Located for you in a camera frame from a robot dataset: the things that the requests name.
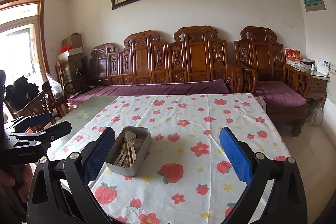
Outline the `grey wall panel box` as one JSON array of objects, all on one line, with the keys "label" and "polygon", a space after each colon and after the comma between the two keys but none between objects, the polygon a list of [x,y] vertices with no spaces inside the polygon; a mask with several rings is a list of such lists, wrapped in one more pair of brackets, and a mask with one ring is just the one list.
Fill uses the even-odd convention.
[{"label": "grey wall panel box", "polygon": [[303,0],[306,12],[326,10],[323,0]]}]

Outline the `red greeting card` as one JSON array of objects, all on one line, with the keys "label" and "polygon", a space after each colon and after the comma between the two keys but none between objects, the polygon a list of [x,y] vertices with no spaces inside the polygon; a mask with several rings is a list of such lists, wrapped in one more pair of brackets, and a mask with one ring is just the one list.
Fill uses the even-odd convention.
[{"label": "red greeting card", "polygon": [[299,50],[293,50],[290,48],[285,48],[285,60],[287,64],[290,65],[300,65],[301,63],[301,52]]}]

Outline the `long carved wooden sofa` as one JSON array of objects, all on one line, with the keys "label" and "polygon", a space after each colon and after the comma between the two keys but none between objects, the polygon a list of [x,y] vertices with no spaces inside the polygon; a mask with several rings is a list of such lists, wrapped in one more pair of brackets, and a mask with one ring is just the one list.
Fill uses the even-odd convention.
[{"label": "long carved wooden sofa", "polygon": [[223,80],[232,93],[255,93],[257,73],[228,62],[225,40],[211,26],[182,27],[174,42],[149,30],[129,35],[124,48],[97,46],[89,61],[98,85],[193,83]]}]

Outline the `clear plastic bag left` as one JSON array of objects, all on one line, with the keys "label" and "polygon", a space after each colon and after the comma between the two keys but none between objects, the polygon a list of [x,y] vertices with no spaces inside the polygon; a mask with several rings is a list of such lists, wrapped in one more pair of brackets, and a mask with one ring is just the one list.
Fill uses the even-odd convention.
[{"label": "clear plastic bag left", "polygon": [[51,87],[51,91],[54,96],[54,99],[57,101],[57,100],[64,98],[64,91],[63,91],[61,84],[55,81],[49,73],[46,74],[46,77],[49,81],[49,85]]}]

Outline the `plastic bag under table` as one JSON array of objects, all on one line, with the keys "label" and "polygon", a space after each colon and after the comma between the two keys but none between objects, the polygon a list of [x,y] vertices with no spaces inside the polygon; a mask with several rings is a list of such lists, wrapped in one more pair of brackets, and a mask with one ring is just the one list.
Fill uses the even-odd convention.
[{"label": "plastic bag under table", "polygon": [[323,121],[323,108],[319,100],[311,101],[306,126],[320,126]]}]

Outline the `light bamboo chopstick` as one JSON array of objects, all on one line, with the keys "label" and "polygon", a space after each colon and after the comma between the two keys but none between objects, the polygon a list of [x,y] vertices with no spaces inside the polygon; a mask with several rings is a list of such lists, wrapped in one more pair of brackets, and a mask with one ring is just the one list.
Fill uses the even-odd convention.
[{"label": "light bamboo chopstick", "polygon": [[127,152],[127,162],[128,162],[128,166],[131,166],[132,164],[132,158],[131,158],[131,152],[130,152],[130,146],[129,146],[129,142],[125,139],[125,144],[126,144],[126,152]]}]

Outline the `strawberry flower tablecloth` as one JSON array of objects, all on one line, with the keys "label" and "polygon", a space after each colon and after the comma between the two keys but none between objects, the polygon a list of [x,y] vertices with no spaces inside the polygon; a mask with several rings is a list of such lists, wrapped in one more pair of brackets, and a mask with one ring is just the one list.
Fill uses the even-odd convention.
[{"label": "strawberry flower tablecloth", "polygon": [[254,96],[249,94],[120,96],[55,141],[50,159],[81,151],[111,127],[145,127],[152,143],[134,177],[104,166],[90,188],[106,214],[126,223],[221,223],[245,189],[219,145],[228,127],[253,151],[283,161],[289,151]]}]

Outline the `purple sofa cushion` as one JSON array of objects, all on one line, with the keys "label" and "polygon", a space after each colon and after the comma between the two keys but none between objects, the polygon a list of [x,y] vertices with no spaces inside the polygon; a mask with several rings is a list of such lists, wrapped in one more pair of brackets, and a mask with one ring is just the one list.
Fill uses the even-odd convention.
[{"label": "purple sofa cushion", "polygon": [[96,86],[87,92],[71,96],[68,98],[68,103],[78,106],[92,97],[230,94],[230,92],[224,80],[171,84],[108,85]]}]

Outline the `cardboard box top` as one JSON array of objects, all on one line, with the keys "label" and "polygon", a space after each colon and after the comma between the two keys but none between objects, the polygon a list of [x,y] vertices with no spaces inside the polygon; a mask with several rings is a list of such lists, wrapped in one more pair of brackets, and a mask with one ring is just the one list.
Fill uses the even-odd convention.
[{"label": "cardboard box top", "polygon": [[83,46],[82,37],[80,33],[75,32],[62,41],[62,47],[71,46],[74,48],[81,48]]}]

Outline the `white device box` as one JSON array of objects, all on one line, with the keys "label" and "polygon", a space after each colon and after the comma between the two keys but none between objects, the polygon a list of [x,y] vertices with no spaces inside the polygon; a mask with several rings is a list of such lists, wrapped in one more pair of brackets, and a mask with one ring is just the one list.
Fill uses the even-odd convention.
[{"label": "white device box", "polygon": [[329,75],[330,64],[328,61],[325,60],[318,60],[316,62],[316,70],[317,72],[321,73],[324,76]]}]

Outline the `cream plastic fork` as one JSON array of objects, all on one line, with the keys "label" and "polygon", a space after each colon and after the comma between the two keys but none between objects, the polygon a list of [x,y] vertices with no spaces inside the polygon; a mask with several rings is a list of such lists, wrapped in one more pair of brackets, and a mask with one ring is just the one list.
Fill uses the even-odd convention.
[{"label": "cream plastic fork", "polygon": [[123,163],[125,157],[126,157],[126,145],[123,144],[121,147],[120,154],[118,155],[117,159],[114,161],[113,164],[116,166],[120,166]]}]

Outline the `wooden side table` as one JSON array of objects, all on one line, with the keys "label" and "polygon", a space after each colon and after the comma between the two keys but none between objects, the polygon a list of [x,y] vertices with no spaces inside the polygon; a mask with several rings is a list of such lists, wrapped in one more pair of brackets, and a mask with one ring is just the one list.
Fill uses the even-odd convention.
[{"label": "wooden side table", "polygon": [[322,108],[327,98],[327,84],[330,78],[318,72],[311,72],[293,65],[285,65],[285,81],[308,103],[319,101]]}]

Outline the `cream plastic spoon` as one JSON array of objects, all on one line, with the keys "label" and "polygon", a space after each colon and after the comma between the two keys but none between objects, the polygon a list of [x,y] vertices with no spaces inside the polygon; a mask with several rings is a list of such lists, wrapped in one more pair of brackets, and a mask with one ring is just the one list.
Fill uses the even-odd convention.
[{"label": "cream plastic spoon", "polygon": [[135,162],[135,159],[136,159],[136,156],[137,156],[136,153],[135,153],[135,150],[133,148],[133,144],[134,144],[135,140],[137,139],[136,134],[132,131],[127,131],[127,132],[124,133],[124,140],[125,139],[129,142],[132,164],[133,164]]}]

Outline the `wooden door frame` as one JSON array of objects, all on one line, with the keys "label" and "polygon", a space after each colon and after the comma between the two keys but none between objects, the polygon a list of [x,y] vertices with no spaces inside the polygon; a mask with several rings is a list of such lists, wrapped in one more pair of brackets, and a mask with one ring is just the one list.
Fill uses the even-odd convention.
[{"label": "wooden door frame", "polygon": [[45,0],[5,0],[1,1],[1,10],[11,9],[13,7],[37,4],[37,14],[26,18],[15,19],[11,22],[4,23],[1,26],[1,32],[5,32],[12,28],[18,28],[25,25],[34,25],[34,42],[37,46],[37,56],[42,79],[47,80],[46,74],[50,73],[49,62],[45,45],[44,15]]}]

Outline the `metal rectangular tray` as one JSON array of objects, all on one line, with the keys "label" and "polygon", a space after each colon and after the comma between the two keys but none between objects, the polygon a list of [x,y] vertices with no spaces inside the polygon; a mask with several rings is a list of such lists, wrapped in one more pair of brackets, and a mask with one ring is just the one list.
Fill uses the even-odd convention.
[{"label": "metal rectangular tray", "polygon": [[114,173],[134,177],[139,172],[151,142],[148,128],[125,127],[118,135],[105,163]]}]

